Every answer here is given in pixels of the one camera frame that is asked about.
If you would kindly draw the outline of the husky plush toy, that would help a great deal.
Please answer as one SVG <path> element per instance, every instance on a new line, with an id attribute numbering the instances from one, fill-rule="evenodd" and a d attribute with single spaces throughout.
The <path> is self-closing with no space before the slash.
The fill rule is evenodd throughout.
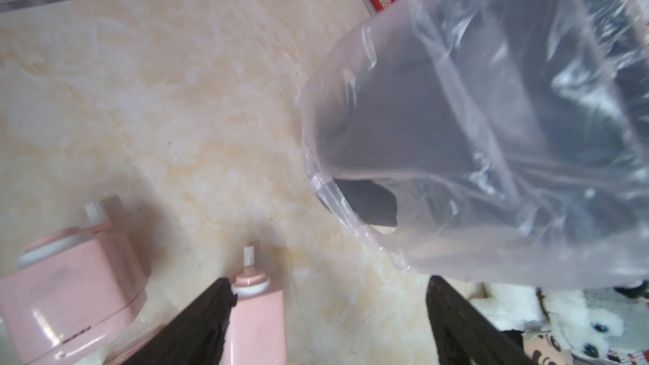
<path id="1" fill-rule="evenodd" d="M 499 331 L 551 334 L 578 358 L 620 361 L 648 350 L 648 281 L 621 287 L 546 291 L 503 283 L 483 286 L 471 304 Z"/>

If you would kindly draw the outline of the pink sharpener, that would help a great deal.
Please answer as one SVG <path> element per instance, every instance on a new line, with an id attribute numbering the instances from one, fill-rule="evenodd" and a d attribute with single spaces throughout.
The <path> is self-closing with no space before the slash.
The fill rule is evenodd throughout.
<path id="1" fill-rule="evenodd" d="M 147 275 L 128 234 L 103 202 L 89 222 L 29 245 L 1 279 L 1 318 L 23 364 L 74 364 L 137 319 Z"/>
<path id="2" fill-rule="evenodd" d="M 243 271 L 232 285 L 237 298 L 226 331 L 223 364 L 285 364 L 287 334 L 283 289 L 256 264 L 255 246 L 243 249 Z"/>

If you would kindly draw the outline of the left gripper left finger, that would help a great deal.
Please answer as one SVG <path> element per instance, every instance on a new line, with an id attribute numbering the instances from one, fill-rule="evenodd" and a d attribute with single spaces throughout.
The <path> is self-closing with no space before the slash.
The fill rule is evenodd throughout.
<path id="1" fill-rule="evenodd" d="M 230 281 L 225 277 L 217 279 L 125 363 L 218 364 L 237 302 Z"/>

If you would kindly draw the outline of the lying cartoon boy doll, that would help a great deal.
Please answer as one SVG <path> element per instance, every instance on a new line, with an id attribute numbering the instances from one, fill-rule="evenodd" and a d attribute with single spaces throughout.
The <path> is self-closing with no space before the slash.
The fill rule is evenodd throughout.
<path id="1" fill-rule="evenodd" d="M 522 346 L 529 358 L 539 365 L 573 365 L 569 351 L 560 347 L 551 332 L 526 331 L 522 334 Z"/>

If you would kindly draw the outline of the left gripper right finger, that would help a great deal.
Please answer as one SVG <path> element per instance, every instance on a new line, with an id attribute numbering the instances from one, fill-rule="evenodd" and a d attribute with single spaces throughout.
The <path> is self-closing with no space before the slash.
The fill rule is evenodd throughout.
<path id="1" fill-rule="evenodd" d="M 522 348 L 497 331 L 444 278 L 430 277 L 426 305 L 441 364 L 532 363 Z"/>

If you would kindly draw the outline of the grey bin with plastic liner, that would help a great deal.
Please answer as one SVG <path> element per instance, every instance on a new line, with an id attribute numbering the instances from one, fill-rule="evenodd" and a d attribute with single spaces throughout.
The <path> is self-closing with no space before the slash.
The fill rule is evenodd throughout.
<path id="1" fill-rule="evenodd" d="M 648 51 L 629 0 L 397 0 L 301 91 L 312 189 L 403 270 L 648 277 Z"/>

